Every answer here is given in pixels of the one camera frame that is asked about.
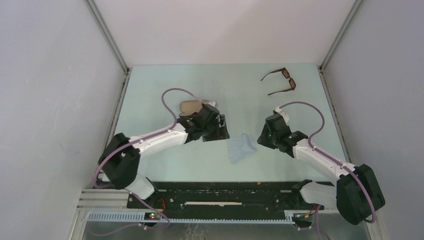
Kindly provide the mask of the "black glasses case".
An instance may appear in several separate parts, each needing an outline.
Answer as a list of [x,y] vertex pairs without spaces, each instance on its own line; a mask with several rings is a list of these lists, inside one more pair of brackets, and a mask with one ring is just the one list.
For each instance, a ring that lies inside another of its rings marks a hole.
[[210,102],[209,100],[202,100],[201,102],[198,100],[192,100],[192,101],[182,101],[179,105],[180,117],[184,116],[190,116],[194,113],[198,113],[203,105],[207,105],[207,103]]

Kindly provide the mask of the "light blue cleaning cloth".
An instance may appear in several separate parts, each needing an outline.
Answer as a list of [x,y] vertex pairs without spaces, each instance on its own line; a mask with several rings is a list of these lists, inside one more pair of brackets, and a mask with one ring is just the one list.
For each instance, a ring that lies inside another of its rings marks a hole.
[[242,134],[227,141],[228,159],[231,164],[237,164],[257,152],[257,142],[253,135]]

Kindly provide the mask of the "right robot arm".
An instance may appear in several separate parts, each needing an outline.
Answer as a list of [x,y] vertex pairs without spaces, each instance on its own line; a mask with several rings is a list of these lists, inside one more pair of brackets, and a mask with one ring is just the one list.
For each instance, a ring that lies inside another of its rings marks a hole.
[[297,209],[309,204],[336,208],[352,225],[373,220],[376,212],[386,205],[373,169],[366,164],[357,166],[335,158],[314,145],[306,134],[291,131],[288,120],[285,112],[274,111],[265,119],[257,143],[309,165],[331,183],[304,180],[291,194],[291,204]]

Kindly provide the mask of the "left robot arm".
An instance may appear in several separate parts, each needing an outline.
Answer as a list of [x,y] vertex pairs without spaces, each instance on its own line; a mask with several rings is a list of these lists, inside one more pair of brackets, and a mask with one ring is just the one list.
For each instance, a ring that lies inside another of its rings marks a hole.
[[203,142],[230,138],[226,116],[211,104],[154,132],[127,137],[118,133],[112,137],[98,160],[98,166],[116,190],[125,189],[138,196],[145,208],[158,202],[156,187],[142,169],[142,159],[173,146],[201,139]]

